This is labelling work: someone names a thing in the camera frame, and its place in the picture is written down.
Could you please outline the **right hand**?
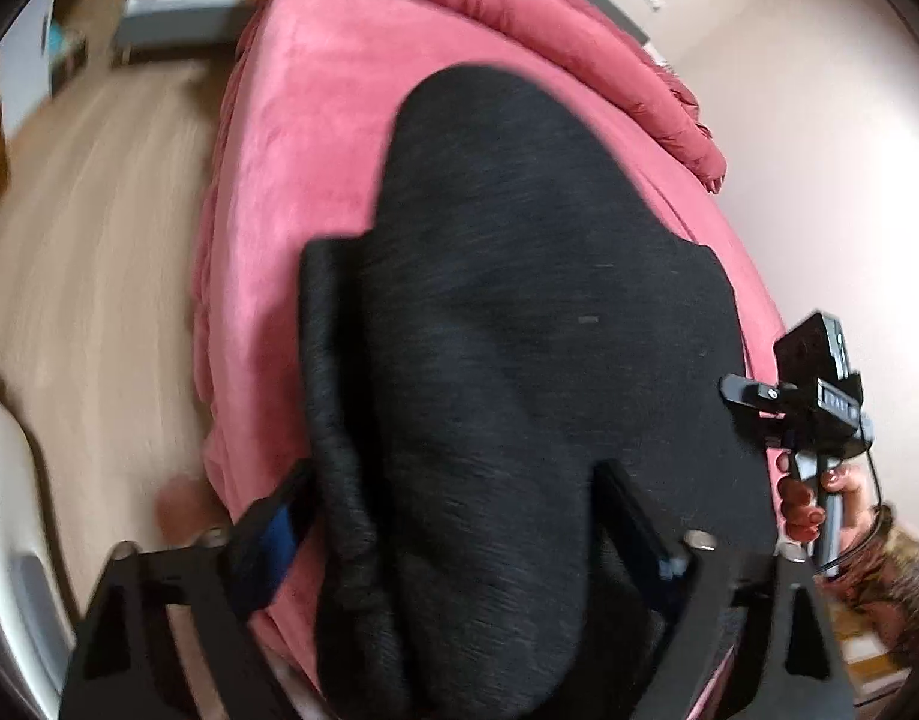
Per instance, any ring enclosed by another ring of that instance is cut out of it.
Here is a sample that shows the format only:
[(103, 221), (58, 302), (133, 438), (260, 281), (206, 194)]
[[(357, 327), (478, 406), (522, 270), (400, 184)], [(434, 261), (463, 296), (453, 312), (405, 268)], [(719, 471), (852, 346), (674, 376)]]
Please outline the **right hand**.
[[(785, 533), (798, 543), (812, 543), (819, 538), (825, 523), (824, 507), (816, 502), (811, 483), (796, 479), (791, 474), (793, 458), (788, 452), (777, 457), (780, 481), (780, 511), (785, 520)], [(822, 487), (829, 496), (839, 496), (843, 505), (840, 524), (840, 547), (850, 546), (863, 539), (875, 528), (876, 509), (871, 496), (869, 473), (855, 463), (842, 463), (822, 475)]]

